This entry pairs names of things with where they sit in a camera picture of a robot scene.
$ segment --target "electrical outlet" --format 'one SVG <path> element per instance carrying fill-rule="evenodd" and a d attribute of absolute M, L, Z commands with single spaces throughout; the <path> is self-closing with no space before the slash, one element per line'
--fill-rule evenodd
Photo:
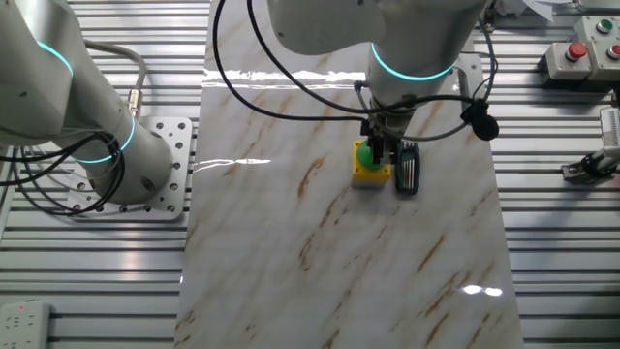
<path fill-rule="evenodd" d="M 49 304 L 27 301 L 0 308 L 0 349 L 46 349 Z"/>

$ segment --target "slotted aluminum rail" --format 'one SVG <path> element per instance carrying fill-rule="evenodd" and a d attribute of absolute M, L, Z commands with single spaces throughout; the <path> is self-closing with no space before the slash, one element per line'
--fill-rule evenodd
<path fill-rule="evenodd" d="M 85 38 L 146 58 L 143 115 L 190 117 L 196 134 L 209 3 L 70 4 Z M 527 349 L 620 348 L 620 180 L 573 187 L 559 171 L 601 148 L 599 108 L 610 97 L 541 91 L 535 74 L 549 44 L 565 41 L 580 16 L 568 6 L 554 23 L 530 13 L 502 18 L 493 33 L 501 68 L 491 113 L 502 126 L 493 157 Z M 480 34 L 476 48 L 486 51 Z M 126 95 L 138 68 L 91 53 Z M 66 190 L 41 183 L 66 199 Z M 190 197 L 191 180 L 173 224 L 77 224 L 10 195 L 0 214 L 0 305 L 52 304 L 51 349 L 171 349 Z"/>

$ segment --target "white marble tabletop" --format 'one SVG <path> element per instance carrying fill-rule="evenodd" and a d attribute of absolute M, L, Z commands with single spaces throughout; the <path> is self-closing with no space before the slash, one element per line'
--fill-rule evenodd
<path fill-rule="evenodd" d="M 265 1 L 256 12 L 297 77 L 359 107 L 351 86 L 369 45 L 299 56 L 277 43 Z M 232 82 L 253 103 L 342 115 L 275 73 L 245 1 L 227 1 L 220 41 Z M 282 121 L 238 103 L 210 39 L 203 87 L 175 349 L 523 347 L 491 150 L 471 128 L 420 145 L 421 188 L 402 198 L 392 182 L 350 186 L 359 123 Z M 409 133 L 452 128 L 456 110 L 426 106 Z"/>

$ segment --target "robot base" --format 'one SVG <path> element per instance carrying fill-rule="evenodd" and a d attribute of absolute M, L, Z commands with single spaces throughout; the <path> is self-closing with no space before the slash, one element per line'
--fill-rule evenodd
<path fill-rule="evenodd" d="M 143 205 L 117 205 L 107 203 L 103 209 L 82 216 L 73 217 L 76 221 L 147 221 L 168 222 L 176 220 L 183 212 L 185 204 L 185 187 L 192 141 L 192 121 L 185 117 L 144 117 L 143 126 L 160 135 L 170 146 L 172 152 L 172 172 L 162 190 Z M 85 170 L 77 166 L 76 172 L 85 175 Z M 82 190 L 91 190 L 88 180 L 74 175 L 72 186 Z M 88 207 L 96 202 L 96 193 L 72 191 L 67 206 Z"/>

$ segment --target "cable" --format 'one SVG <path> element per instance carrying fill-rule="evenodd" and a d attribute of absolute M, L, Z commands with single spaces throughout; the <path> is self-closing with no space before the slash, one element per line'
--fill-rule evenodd
<path fill-rule="evenodd" d="M 79 141 L 77 143 L 74 143 L 73 145 L 69 145 L 68 147 L 66 147 L 64 149 L 60 149 L 58 151 L 54 151 L 52 153 L 48 153 L 48 154 L 43 155 L 43 156 L 38 156 L 38 157 L 34 157 L 34 158 L 26 158 L 26 159 L 24 159 L 24 158 L 17 158 L 17 157 L 0 156 L 0 161 L 18 162 L 18 163 L 30 163 L 30 162 L 37 162 L 37 161 L 51 159 L 51 158 L 56 157 L 56 156 L 64 156 L 64 155 L 67 155 L 68 153 L 71 155 L 74 152 L 76 152 L 78 149 L 80 149 L 83 146 L 85 146 L 90 141 L 95 140 L 95 139 L 99 139 L 100 137 L 101 137 L 101 133 L 95 133 L 95 134 L 91 135 L 90 137 L 87 137 L 87 138 L 85 138 L 85 139 L 83 139 L 83 140 L 81 140 L 81 141 Z"/>
<path fill-rule="evenodd" d="M 99 132 L 99 131 L 103 131 L 103 129 L 73 129 L 73 128 L 63 128 L 62 130 L 72 130 L 71 132 L 68 132 L 66 134 L 56 134 L 56 135 L 28 135 L 28 134 L 24 134 L 21 133 L 19 131 L 15 131 L 9 128 L 6 128 L 4 126 L 0 126 L 0 131 L 11 135 L 11 136 L 15 136 L 15 137 L 21 137 L 21 138 L 25 138 L 25 139 L 29 139 L 29 140 L 39 140 L 39 141 L 49 141 L 49 140 L 58 140 L 58 139 L 62 139 L 62 138 L 66 138 L 69 136 L 74 136 L 74 135 L 79 135 L 79 134 L 83 134 L 83 133 L 88 133 L 88 132 Z"/>
<path fill-rule="evenodd" d="M 218 6 L 218 11 L 215 13 L 215 20 L 214 20 L 214 32 L 213 32 L 213 51 L 215 52 L 217 46 L 217 42 L 216 42 L 216 34 L 217 34 L 217 24 L 219 22 L 219 15 L 221 14 L 221 7 L 223 7 L 224 5 L 224 1 L 220 2 L 220 6 Z M 361 114 L 370 114 L 370 113 L 380 113 L 380 112 L 386 112 L 386 111 L 395 111 L 397 109 L 400 108 L 412 108 L 415 105 L 418 104 L 422 104 L 422 103 L 426 103 L 426 102 L 433 102 L 433 101 L 442 101 L 442 100 L 449 100 L 450 98 L 448 98 L 449 95 L 436 95 L 436 96 L 429 96 L 429 97 L 423 97 L 423 98 L 416 98 L 413 99 L 411 101 L 404 101 L 404 102 L 399 102 L 396 104 L 393 104 L 391 106 L 385 106 L 385 107 L 381 107 L 381 108 L 376 108 L 376 109 L 369 109 L 369 110 L 360 110 L 360 109 L 354 109 L 354 108 L 349 108 L 349 107 L 345 107 L 345 106 L 341 106 L 339 104 L 333 103 L 323 97 L 321 97 L 320 95 L 314 93 L 313 91 L 311 91 L 310 89 L 308 89 L 303 83 L 301 83 L 299 80 L 297 80 L 293 74 L 291 74 L 283 65 L 282 63 L 280 63 L 280 61 L 278 61 L 278 59 L 273 55 L 273 53 L 271 52 L 271 50 L 269 49 L 269 47 L 267 46 L 266 42 L 263 39 L 263 35 L 261 34 L 261 30 L 259 29 L 259 25 L 256 22 L 256 17 L 254 15 L 254 7 L 252 5 L 252 0 L 247 0 L 247 8 L 248 8 L 248 15 L 250 17 L 250 22 L 252 23 L 252 28 L 254 29 L 254 33 L 256 34 L 257 39 L 259 40 L 259 43 L 261 44 L 261 47 L 263 48 L 264 52 L 266 53 L 266 55 L 269 57 L 269 59 L 271 60 L 271 62 L 278 67 L 278 69 L 280 70 L 280 72 L 282 72 L 282 74 L 284 74 L 287 78 L 289 78 L 289 80 L 294 83 L 297 87 L 299 87 L 303 92 L 305 92 L 306 94 L 308 94 L 309 96 L 311 96 L 312 98 L 334 108 L 334 109 L 338 109 L 340 111 L 345 111 L 345 112 L 351 112 L 351 113 L 361 113 Z M 469 102 L 472 103 L 473 100 L 471 98 L 467 98 L 467 97 L 461 97 L 462 99 L 459 99 L 462 102 Z"/>
<path fill-rule="evenodd" d="M 356 90 L 356 94 L 357 94 L 357 98 L 359 99 L 359 103 L 361 104 L 361 106 L 365 109 L 367 109 L 368 107 L 366 106 L 366 102 L 364 102 L 364 98 L 361 95 L 361 90 Z M 463 122 L 462 124 L 460 124 L 458 127 L 447 131 L 446 133 L 443 133 L 441 135 L 437 135 L 437 136 L 431 136 L 431 137 L 410 137 L 410 136 L 405 136 L 402 134 L 399 134 L 397 132 L 391 131 L 389 130 L 388 127 L 386 127 L 385 125 L 383 125 L 380 122 L 375 122 L 374 124 L 375 126 L 378 126 L 383 132 L 385 132 L 386 134 L 398 139 L 398 140 L 405 140 L 405 141 L 410 141 L 410 142 L 432 142 L 432 141 L 437 141 L 437 140 L 442 140 L 444 138 L 447 138 L 449 136 L 452 136 L 453 134 L 459 132 L 460 130 L 464 129 L 467 126 L 467 122 Z"/>
<path fill-rule="evenodd" d="M 248 102 L 246 99 L 241 96 L 236 89 L 234 89 L 233 85 L 229 81 L 226 76 L 226 72 L 224 71 L 224 67 L 222 66 L 222 59 L 220 57 L 220 49 L 218 47 L 218 31 L 220 24 L 220 17 L 222 15 L 222 9 L 224 8 L 224 4 L 226 4 L 226 0 L 221 0 L 217 6 L 217 10 L 215 11 L 215 16 L 213 18 L 213 57 L 215 59 L 215 64 L 217 65 L 217 69 L 222 75 L 222 80 L 226 84 L 227 88 L 231 91 L 232 95 L 247 108 L 252 111 L 259 112 L 261 114 L 275 117 L 283 120 L 292 120 L 292 121 L 361 121 L 368 122 L 367 119 L 359 116 L 295 116 L 295 115 L 286 115 L 273 111 L 266 111 L 262 108 L 259 108 L 252 103 Z"/>
<path fill-rule="evenodd" d="M 83 146 L 85 146 L 87 143 L 93 141 L 93 140 L 104 140 L 104 142 L 107 142 L 109 139 L 105 138 L 103 136 L 103 133 L 95 133 L 93 135 L 91 135 L 88 138 L 85 138 L 81 141 L 79 141 L 78 143 L 75 143 L 65 149 L 59 150 L 56 153 L 52 153 L 49 155 L 53 155 L 53 156 L 41 156 L 38 159 L 42 159 L 42 160 L 46 160 L 49 157 L 55 157 L 58 155 L 61 155 L 60 158 L 56 161 L 54 161 L 49 167 L 47 167 L 44 171 L 41 171 L 40 173 L 26 178 L 26 179 L 18 179 L 16 178 L 15 180 L 9 180 L 9 181 L 4 181 L 4 182 L 0 182 L 0 186 L 8 186 L 8 185 L 19 185 L 19 184 L 25 184 L 28 182 L 31 182 L 33 180 L 39 179 L 41 177 L 43 177 L 44 175 L 49 174 L 50 172 L 52 172 L 56 167 L 58 167 L 63 161 L 65 161 L 65 159 L 67 159 L 68 157 L 70 157 L 73 153 L 75 153 L 76 151 L 78 151 L 80 148 L 82 148 Z M 35 162 L 38 161 L 38 159 L 32 159 L 32 158 L 28 158 L 28 159 L 19 159 L 17 157 L 13 157 L 13 158 L 6 158 L 4 156 L 0 157 L 0 160 L 4 160 L 4 159 L 8 159 L 5 161 L 8 162 L 21 162 L 21 163 L 30 163 L 30 162 Z"/>
<path fill-rule="evenodd" d="M 44 152 L 44 151 L 43 151 L 40 147 L 38 147 L 38 146 L 35 146 L 35 147 L 36 147 L 36 148 L 37 148 L 37 149 L 38 149 L 41 153 L 43 153 L 43 154 L 47 154 L 47 153 L 46 153 L 46 152 Z M 113 163 L 113 164 L 112 164 L 112 165 L 111 165 L 111 166 L 110 166 L 107 170 L 105 170 L 102 174 L 99 174 L 99 175 L 92 175 L 92 176 L 87 176 L 87 175 L 83 175 L 83 174 L 78 174 L 78 173 L 77 173 L 77 172 L 75 172 L 75 171 L 71 171 L 71 170 L 63 169 L 63 168 L 61 168 L 60 166 L 59 166 L 57 169 L 58 169 L 59 171 L 62 171 L 62 172 L 64 172 L 64 173 L 66 173 L 66 174 L 69 174 L 69 175 L 76 175 L 76 176 L 78 176 L 78 177 L 80 177 L 80 178 L 84 178 L 84 179 L 86 179 L 86 180 L 88 180 L 88 179 L 99 179 L 99 178 L 103 178 L 104 176 L 106 176 L 106 175 L 108 175 L 110 172 L 112 172 L 112 171 L 114 170 L 114 168 L 115 168 L 116 166 L 118 166 L 118 162 L 119 162 L 119 161 L 120 161 L 120 159 L 119 159 L 119 158 L 116 158 L 116 160 L 114 161 L 114 163 Z"/>
<path fill-rule="evenodd" d="M 111 140 L 111 137 L 102 136 L 102 141 L 103 142 L 109 142 L 110 140 Z M 105 195 L 103 195 L 93 205 L 91 205 L 91 206 L 89 206 L 89 207 L 87 207 L 85 209 L 75 209 L 75 208 L 67 207 L 67 206 L 64 206 L 64 205 L 58 203 L 53 198 L 51 198 L 47 193 L 45 193 L 45 191 L 43 191 L 41 189 L 41 187 L 38 185 L 36 180 L 33 180 L 33 184 L 41 192 L 41 194 L 44 195 L 44 197 L 46 197 L 48 200 L 50 200 L 56 206 L 58 206 L 60 208 L 64 208 L 64 209 L 68 210 L 69 212 L 59 212 L 59 211 L 55 211 L 55 210 L 52 210 L 52 209 L 48 209 L 48 208 L 42 207 L 27 194 L 27 192 L 23 189 L 23 186 L 21 184 L 18 184 L 18 188 L 21 191 L 22 195 L 26 198 L 26 200 L 28 200 L 28 202 L 31 205 L 33 205 L 34 207 L 38 208 L 39 210 L 41 210 L 41 211 L 43 211 L 45 213 L 51 214 L 51 215 L 74 216 L 74 215 L 84 214 L 84 213 L 93 211 L 95 209 L 98 209 L 99 207 L 101 207 L 105 203 L 107 203 L 108 200 L 116 193 L 116 191 L 120 187 L 120 185 L 121 185 L 121 183 L 123 181 L 124 175 L 125 175 L 124 155 L 123 155 L 122 151 L 120 151 L 118 143 L 113 143 L 113 144 L 109 145 L 108 146 L 108 150 L 109 150 L 110 155 L 112 157 L 118 157 L 120 159 L 120 161 L 119 161 L 120 166 L 118 168 L 118 175 L 116 176 L 116 178 L 115 178 L 114 182 L 112 183 L 112 185 L 109 187 L 107 193 Z M 16 155 L 17 155 L 17 149 L 14 149 L 14 157 L 16 157 Z M 28 163 L 24 163 L 24 166 L 26 168 L 26 171 L 30 175 L 30 177 L 33 178 L 34 176 L 30 172 L 30 168 L 28 166 Z M 14 167 L 13 170 L 14 170 L 15 178 L 19 179 L 19 173 L 18 173 L 16 167 Z"/>
<path fill-rule="evenodd" d="M 144 86 L 144 80 L 146 79 L 146 63 L 144 62 L 144 58 L 137 54 L 135 51 L 132 51 L 128 48 L 122 48 L 116 45 L 104 44 L 104 43 L 96 43 L 90 40 L 84 39 L 84 43 L 87 48 L 96 49 L 103 52 L 116 53 L 120 55 L 124 55 L 127 58 L 133 60 L 139 65 L 139 73 L 138 79 L 136 80 L 136 90 L 142 90 Z"/>
<path fill-rule="evenodd" d="M 34 152 L 32 146 L 28 146 L 28 150 L 30 151 L 30 153 L 33 156 L 35 155 L 35 152 Z M 43 165 L 41 165 L 41 163 L 37 162 L 35 164 L 37 165 L 37 167 L 39 168 L 40 171 L 44 170 L 44 167 L 43 167 Z M 65 173 L 67 173 L 67 174 L 72 174 L 73 173 L 73 172 L 70 172 L 69 170 L 65 170 L 65 169 L 60 168 L 60 166 L 58 167 L 58 170 L 63 171 Z M 47 174 L 47 178 L 49 178 L 54 183 L 60 185 L 61 187 L 69 189 L 71 191 L 76 191 L 76 192 L 79 192 L 79 193 L 94 193 L 95 192 L 94 190 L 84 190 L 84 189 L 74 188 L 74 187 L 72 187 L 69 184 L 63 183 L 61 180 L 59 180 L 58 178 L 56 178 L 55 176 L 53 176 L 51 174 Z"/>
<path fill-rule="evenodd" d="M 488 47 L 488 54 L 491 59 L 491 76 L 488 80 L 488 88 L 486 89 L 486 93 L 484 93 L 484 97 L 483 97 L 484 101 L 488 101 L 488 97 L 491 95 L 491 90 L 493 89 L 493 84 L 495 83 L 495 75 L 497 74 L 497 71 L 499 70 L 499 62 L 497 61 L 497 57 L 495 56 L 495 50 L 493 49 L 493 41 L 491 40 L 491 34 L 488 32 L 488 30 L 486 30 L 486 26 L 482 22 L 481 18 L 478 19 L 478 25 L 480 26 L 480 30 L 482 31 L 482 34 L 484 34 L 484 38 L 486 39 L 486 45 Z"/>
<path fill-rule="evenodd" d="M 483 80 L 478 87 L 476 88 L 476 90 L 474 91 L 474 94 L 472 94 L 472 97 L 476 98 L 476 95 L 478 94 L 478 92 L 481 90 L 481 88 L 484 87 L 484 84 L 489 82 L 491 80 L 491 78 L 486 78 L 485 80 Z"/>

